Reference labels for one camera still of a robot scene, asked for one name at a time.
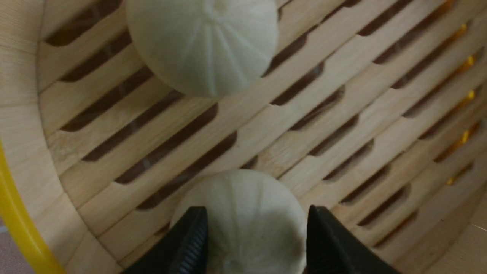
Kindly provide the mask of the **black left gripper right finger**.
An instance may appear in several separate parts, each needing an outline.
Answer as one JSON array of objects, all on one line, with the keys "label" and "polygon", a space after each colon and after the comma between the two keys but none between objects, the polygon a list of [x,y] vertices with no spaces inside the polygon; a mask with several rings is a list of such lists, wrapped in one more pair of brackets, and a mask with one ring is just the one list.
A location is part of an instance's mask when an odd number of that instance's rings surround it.
[{"label": "black left gripper right finger", "polygon": [[308,274],[398,274],[324,206],[311,205],[307,221]]}]

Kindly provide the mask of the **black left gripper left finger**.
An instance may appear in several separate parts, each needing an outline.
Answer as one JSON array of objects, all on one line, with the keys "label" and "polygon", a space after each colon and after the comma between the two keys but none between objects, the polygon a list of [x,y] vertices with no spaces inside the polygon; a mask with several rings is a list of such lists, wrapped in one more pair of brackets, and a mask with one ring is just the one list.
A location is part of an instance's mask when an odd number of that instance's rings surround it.
[{"label": "black left gripper left finger", "polygon": [[189,207],[169,232],[124,274],[205,274],[209,229],[205,207]]}]

